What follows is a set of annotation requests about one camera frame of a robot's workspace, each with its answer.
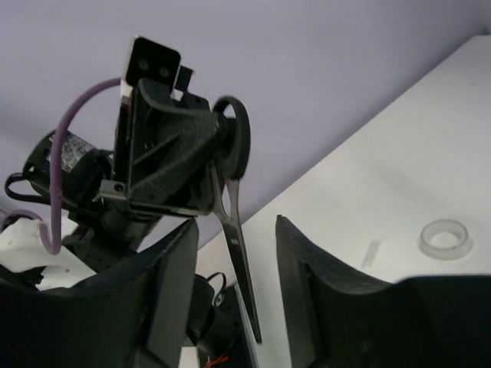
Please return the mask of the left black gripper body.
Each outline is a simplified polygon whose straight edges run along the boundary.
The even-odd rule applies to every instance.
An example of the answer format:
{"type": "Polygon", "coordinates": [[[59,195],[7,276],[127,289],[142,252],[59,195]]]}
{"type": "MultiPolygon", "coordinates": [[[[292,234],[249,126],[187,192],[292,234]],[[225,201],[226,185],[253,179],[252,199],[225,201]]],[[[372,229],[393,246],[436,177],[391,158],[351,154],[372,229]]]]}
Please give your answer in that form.
{"type": "Polygon", "coordinates": [[[215,114],[207,99],[134,91],[121,109],[114,142],[116,202],[141,215],[210,213],[214,152],[215,114]]]}

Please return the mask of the clear tape roll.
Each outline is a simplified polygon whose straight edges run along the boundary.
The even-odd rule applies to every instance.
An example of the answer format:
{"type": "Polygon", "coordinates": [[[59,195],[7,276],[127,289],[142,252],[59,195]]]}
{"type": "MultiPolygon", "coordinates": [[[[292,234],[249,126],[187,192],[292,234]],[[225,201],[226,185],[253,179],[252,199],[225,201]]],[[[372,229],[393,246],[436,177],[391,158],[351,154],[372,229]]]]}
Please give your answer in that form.
{"type": "Polygon", "coordinates": [[[440,218],[425,225],[420,232],[419,249],[440,261],[455,261],[473,250],[473,240],[467,227],[450,218],[440,218]]]}

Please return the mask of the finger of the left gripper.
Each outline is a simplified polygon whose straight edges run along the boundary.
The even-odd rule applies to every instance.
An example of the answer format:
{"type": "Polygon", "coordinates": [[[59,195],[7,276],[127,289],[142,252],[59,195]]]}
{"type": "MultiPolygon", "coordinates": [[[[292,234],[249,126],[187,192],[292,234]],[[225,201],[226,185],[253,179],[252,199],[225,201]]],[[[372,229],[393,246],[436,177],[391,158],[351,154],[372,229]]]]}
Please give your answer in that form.
{"type": "Polygon", "coordinates": [[[225,136],[217,113],[176,107],[168,86],[147,78],[133,89],[130,121],[130,196],[173,195],[225,136]]]}

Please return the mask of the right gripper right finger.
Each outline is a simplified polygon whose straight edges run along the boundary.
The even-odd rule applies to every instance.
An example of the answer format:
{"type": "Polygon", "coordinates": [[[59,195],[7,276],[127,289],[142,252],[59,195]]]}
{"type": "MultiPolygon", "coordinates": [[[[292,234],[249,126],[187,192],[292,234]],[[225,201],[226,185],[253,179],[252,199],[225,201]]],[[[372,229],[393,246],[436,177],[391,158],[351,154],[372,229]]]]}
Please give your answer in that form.
{"type": "Polygon", "coordinates": [[[344,263],[285,216],[275,224],[294,367],[488,367],[490,278],[391,284],[344,263]]]}

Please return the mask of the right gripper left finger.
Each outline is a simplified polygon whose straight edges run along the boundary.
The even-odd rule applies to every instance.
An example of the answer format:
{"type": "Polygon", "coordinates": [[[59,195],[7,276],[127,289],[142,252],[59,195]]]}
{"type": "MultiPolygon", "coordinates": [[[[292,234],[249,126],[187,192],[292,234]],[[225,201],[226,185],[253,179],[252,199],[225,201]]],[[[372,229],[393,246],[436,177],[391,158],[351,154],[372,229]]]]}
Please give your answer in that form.
{"type": "Polygon", "coordinates": [[[176,367],[193,291],[198,226],[70,288],[37,291],[1,272],[3,367],[176,367]]]}

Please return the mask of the black handled scissors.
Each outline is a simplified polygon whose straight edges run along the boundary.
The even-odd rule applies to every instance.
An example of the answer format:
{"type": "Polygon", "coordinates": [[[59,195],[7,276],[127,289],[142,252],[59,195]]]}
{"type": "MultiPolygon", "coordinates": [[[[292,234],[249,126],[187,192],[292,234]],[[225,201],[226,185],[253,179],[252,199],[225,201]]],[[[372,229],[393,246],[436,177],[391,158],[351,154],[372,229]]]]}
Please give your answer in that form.
{"type": "Polygon", "coordinates": [[[227,132],[226,147],[215,159],[212,168],[213,213],[222,224],[253,336],[256,343],[261,344],[262,333],[239,214],[239,186],[246,173],[251,148],[249,115],[245,105],[230,95],[220,97],[213,111],[224,118],[227,132]]]}

